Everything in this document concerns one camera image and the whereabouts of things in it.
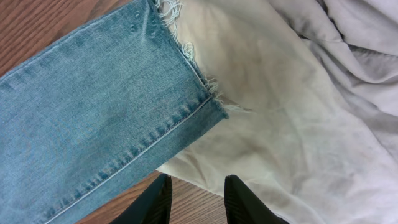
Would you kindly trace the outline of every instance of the black object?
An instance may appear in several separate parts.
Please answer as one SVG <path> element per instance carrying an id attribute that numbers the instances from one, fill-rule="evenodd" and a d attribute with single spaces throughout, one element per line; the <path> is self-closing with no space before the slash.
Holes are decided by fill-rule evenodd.
<path id="1" fill-rule="evenodd" d="M 236 175 L 225 178 L 224 202 L 228 224 L 288 224 L 273 214 Z M 111 224 L 168 224 L 172 181 L 161 174 Z"/>

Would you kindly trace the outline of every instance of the white garment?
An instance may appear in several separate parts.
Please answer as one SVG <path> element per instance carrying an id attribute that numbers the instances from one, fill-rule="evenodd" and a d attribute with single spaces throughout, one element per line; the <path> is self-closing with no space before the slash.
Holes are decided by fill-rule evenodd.
<path id="1" fill-rule="evenodd" d="M 333 64 L 326 72 L 308 47 L 323 48 L 266 1 L 183 3 L 179 41 L 255 113 L 230 113 L 158 170 L 218 195 L 236 174 L 289 223 L 398 223 L 398 166 L 330 80 Z"/>

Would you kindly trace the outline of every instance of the blue denim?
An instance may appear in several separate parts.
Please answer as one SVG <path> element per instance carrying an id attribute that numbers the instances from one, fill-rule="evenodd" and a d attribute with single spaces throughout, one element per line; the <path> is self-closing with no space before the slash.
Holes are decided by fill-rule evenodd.
<path id="1" fill-rule="evenodd" d="M 0 79 L 0 223 L 73 223 L 217 122 L 152 1 L 85 24 Z"/>

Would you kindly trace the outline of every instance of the frayed edge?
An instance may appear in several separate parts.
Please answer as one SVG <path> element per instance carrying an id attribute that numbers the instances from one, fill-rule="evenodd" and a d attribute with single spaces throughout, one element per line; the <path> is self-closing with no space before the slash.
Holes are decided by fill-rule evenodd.
<path id="1" fill-rule="evenodd" d="M 176 20 L 180 16 L 180 10 L 183 4 L 180 2 L 180 0 L 154 0 L 155 7 L 159 10 L 162 7 L 163 3 L 166 3 L 169 8 L 165 12 L 160 12 L 159 17 L 162 19 L 164 26 L 173 27 L 173 29 L 170 29 L 170 32 L 173 40 L 178 43 Z M 196 67 L 197 65 L 194 60 L 195 53 L 193 50 L 193 44 L 191 42 L 187 42 L 181 46 L 181 50 L 182 55 L 185 57 L 185 59 Z M 217 101 L 222 106 L 222 108 L 224 108 L 224 110 L 228 112 L 252 113 L 252 110 L 245 109 L 242 106 L 236 104 L 226 105 L 225 102 L 220 98 L 220 96 L 223 95 L 223 92 L 218 91 L 217 78 L 212 78 L 209 80 L 205 75 L 205 77 L 200 78 L 200 80 L 209 92 L 209 94 L 213 97 L 215 101 Z"/>

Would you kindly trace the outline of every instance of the wooden table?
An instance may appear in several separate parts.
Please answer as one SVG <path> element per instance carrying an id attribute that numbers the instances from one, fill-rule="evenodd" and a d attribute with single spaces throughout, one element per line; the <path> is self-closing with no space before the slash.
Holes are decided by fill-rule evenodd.
<path id="1" fill-rule="evenodd" d="M 0 77 L 85 22 L 129 0 L 0 0 Z M 158 176 L 154 172 L 83 223 L 109 223 Z M 171 223 L 226 223 L 223 199 L 173 178 Z"/>

